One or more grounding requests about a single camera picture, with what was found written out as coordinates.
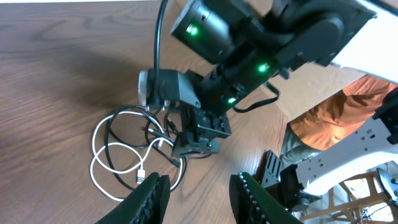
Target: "person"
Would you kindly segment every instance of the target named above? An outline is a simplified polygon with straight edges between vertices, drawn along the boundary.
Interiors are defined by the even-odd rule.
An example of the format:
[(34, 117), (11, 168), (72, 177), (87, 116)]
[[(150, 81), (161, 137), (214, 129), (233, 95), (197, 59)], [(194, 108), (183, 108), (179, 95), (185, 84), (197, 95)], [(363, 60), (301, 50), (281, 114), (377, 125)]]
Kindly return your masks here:
[(280, 160), (287, 167), (327, 150), (357, 130), (397, 85), (365, 75), (291, 121)]

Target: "orange shirt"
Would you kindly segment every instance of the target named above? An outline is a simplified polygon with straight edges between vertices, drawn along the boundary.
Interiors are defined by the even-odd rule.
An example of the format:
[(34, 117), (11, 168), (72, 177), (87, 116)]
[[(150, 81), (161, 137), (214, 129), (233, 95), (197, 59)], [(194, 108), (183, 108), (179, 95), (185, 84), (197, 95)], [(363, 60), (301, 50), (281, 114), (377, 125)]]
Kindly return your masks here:
[(353, 82), (290, 122), (308, 146), (326, 150), (357, 130), (396, 85), (370, 75)]

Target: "wooden table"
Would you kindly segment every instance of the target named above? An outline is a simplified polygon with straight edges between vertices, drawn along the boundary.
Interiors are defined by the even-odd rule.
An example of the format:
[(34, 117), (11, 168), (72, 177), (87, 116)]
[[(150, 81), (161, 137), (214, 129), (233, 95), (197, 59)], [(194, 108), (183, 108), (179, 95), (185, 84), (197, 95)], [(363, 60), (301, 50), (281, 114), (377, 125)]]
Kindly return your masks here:
[[(91, 135), (115, 106), (138, 104), (137, 76), (152, 66), (158, 7), (157, 1), (1, 5), (0, 223), (93, 223), (118, 204), (91, 182)], [(205, 75), (211, 65), (169, 34), (179, 11), (170, 4), (165, 16), (161, 66)], [(255, 91), (239, 106), (263, 98)], [(228, 117), (232, 136), (221, 141), (220, 154), (189, 161), (165, 223), (234, 223), (230, 175), (254, 174), (265, 150), (278, 153), (287, 118), (275, 105)], [(140, 144), (145, 122), (122, 115), (113, 128)], [(117, 169), (137, 162), (132, 152), (116, 148)], [(144, 167), (171, 179), (177, 174), (155, 151)], [(111, 194), (128, 195), (98, 164), (94, 175)], [(136, 173), (122, 178), (134, 185)]]

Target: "white connector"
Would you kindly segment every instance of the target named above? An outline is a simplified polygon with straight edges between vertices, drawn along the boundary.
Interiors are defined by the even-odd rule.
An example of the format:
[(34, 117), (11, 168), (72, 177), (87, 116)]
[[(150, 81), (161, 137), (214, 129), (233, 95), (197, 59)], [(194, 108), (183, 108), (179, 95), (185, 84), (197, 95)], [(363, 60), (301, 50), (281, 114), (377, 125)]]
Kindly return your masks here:
[(141, 184), (145, 179), (145, 170), (137, 170), (137, 184)]

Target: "green led indicator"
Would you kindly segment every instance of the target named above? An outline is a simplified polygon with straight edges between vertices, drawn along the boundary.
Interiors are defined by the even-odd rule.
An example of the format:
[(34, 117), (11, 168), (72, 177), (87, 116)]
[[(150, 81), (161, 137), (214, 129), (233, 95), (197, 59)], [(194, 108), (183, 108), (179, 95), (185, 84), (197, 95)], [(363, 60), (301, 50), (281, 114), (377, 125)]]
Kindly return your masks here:
[(230, 99), (228, 100), (228, 103), (233, 103), (233, 102), (235, 102), (235, 101), (236, 101), (236, 98), (232, 97), (232, 98), (230, 98)]
[(265, 71), (267, 71), (268, 68), (269, 68), (269, 65), (267, 63), (264, 63), (259, 66), (258, 70), (259, 70), (259, 72), (265, 72)]
[(194, 25), (190, 24), (188, 28), (186, 29), (186, 32), (189, 33), (191, 36), (195, 36), (198, 34), (198, 28), (195, 27)]

